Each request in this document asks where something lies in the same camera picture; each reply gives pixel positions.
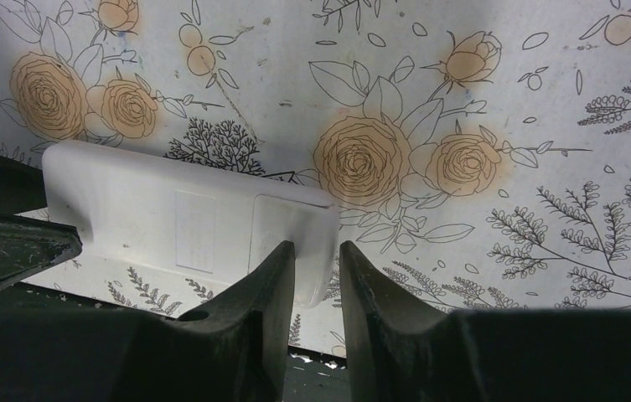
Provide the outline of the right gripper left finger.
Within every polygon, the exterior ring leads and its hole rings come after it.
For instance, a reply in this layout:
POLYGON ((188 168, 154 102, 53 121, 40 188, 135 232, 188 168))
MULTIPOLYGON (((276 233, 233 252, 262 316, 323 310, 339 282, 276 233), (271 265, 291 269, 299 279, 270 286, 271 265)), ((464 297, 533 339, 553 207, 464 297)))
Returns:
POLYGON ((295 281, 279 244, 170 319, 133 309, 0 310, 0 401, 278 401, 295 281))

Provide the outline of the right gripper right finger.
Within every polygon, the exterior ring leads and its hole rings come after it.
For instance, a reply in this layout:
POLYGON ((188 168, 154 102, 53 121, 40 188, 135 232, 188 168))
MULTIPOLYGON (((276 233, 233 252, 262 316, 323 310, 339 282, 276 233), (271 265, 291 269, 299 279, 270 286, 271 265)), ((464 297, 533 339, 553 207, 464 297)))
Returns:
POLYGON ((340 246, 354 401, 631 401, 631 311, 444 313, 340 246))

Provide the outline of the white remote control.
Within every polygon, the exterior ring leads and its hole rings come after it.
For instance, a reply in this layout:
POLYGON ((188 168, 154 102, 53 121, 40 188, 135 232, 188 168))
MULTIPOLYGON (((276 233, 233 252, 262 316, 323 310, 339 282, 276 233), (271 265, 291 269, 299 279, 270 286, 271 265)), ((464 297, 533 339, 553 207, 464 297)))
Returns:
POLYGON ((105 147, 64 141, 42 156, 50 218, 77 228, 81 259, 192 274, 230 286, 249 274, 255 198, 339 208, 327 192, 105 147))

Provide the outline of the white battery cover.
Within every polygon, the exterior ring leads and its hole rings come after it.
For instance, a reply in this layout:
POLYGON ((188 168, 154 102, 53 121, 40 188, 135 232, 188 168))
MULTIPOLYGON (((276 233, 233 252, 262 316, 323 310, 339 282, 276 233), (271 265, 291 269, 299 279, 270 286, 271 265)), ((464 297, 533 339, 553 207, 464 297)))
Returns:
POLYGON ((334 269, 338 216, 335 207, 259 195, 251 226, 249 270, 253 271, 283 241, 294 244, 293 304, 314 308, 324 298, 334 269))

